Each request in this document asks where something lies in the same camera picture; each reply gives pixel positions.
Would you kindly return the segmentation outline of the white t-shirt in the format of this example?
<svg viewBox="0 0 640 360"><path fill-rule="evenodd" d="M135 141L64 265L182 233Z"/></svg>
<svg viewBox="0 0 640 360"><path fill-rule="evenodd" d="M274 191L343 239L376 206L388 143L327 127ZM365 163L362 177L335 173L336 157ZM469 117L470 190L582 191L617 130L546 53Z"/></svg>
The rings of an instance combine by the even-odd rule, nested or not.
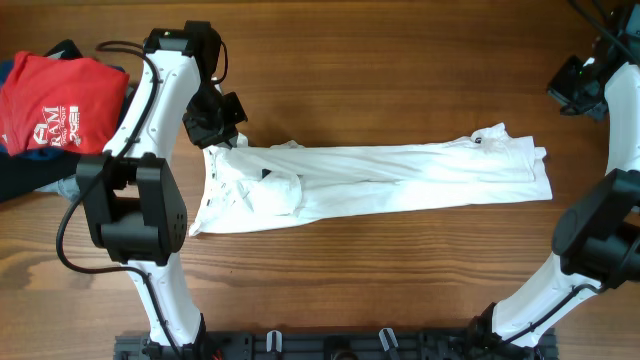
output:
<svg viewBox="0 0 640 360"><path fill-rule="evenodd" d="M305 147L290 140L203 152L205 186L189 228L250 233L323 219L466 205L547 201L546 150L504 126L443 143Z"/></svg>

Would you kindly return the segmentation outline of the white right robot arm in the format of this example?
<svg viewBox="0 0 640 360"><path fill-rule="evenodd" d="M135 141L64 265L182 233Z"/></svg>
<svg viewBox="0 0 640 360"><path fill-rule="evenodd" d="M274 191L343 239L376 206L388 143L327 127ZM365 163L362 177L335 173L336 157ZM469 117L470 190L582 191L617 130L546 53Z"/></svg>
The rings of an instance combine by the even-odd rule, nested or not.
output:
<svg viewBox="0 0 640 360"><path fill-rule="evenodd" d="M466 348L489 353L533 349L586 300L639 279L639 67L620 65L604 85L609 108L606 174L559 219L552 252L513 295L473 318Z"/></svg>

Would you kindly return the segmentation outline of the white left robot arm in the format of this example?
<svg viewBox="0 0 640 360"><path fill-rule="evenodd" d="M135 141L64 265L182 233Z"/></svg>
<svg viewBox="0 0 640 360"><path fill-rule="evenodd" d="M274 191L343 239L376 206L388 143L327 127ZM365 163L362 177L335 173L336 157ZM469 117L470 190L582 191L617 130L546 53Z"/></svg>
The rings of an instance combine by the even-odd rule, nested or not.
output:
<svg viewBox="0 0 640 360"><path fill-rule="evenodd" d="M214 73L228 59L220 35L205 21L156 28L141 44L107 41L100 52L135 55L143 75L122 124L102 152L77 165L80 195L94 245L126 272L149 319L150 331L119 337L117 359L219 359L204 317L187 288L179 256L187 209L170 169L181 128L200 149L232 148L247 115L238 96L223 93Z"/></svg>

